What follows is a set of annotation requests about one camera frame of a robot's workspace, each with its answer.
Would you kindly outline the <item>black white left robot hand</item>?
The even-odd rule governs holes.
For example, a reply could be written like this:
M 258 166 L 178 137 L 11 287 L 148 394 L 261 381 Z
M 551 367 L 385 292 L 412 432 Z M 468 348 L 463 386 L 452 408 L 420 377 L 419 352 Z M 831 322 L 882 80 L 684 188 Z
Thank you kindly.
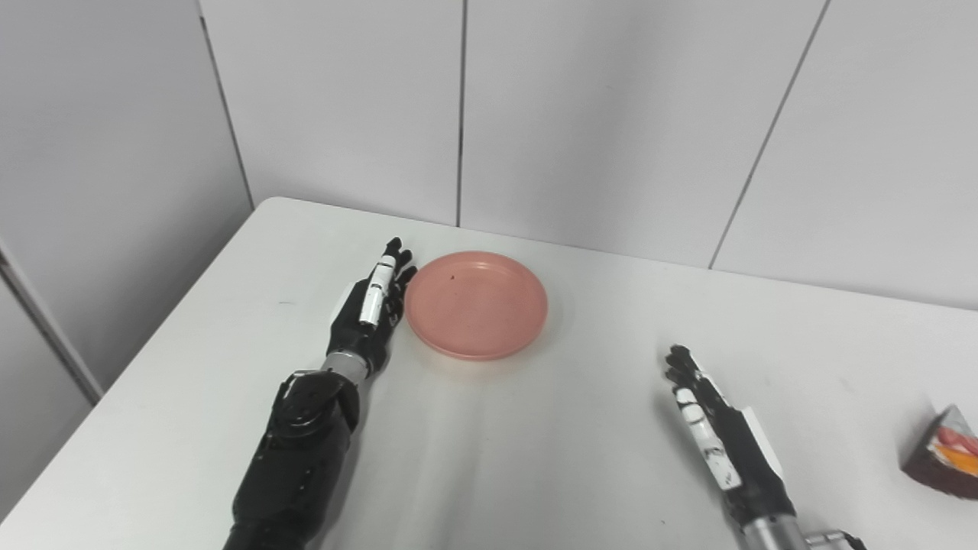
M 389 342 L 404 315 L 406 289 L 418 273 L 412 259 L 401 239 L 388 241 L 380 260 L 353 285 L 332 322 L 327 353 L 362 359 L 367 378 L 387 365 Z

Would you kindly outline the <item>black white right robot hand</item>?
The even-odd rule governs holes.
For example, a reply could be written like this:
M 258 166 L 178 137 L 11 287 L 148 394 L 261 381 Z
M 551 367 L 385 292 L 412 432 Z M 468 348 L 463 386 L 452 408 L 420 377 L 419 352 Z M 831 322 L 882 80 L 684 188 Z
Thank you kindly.
M 671 345 L 665 378 L 699 455 L 740 528 L 769 516 L 796 516 L 779 460 L 751 408 L 737 409 L 692 357 Z

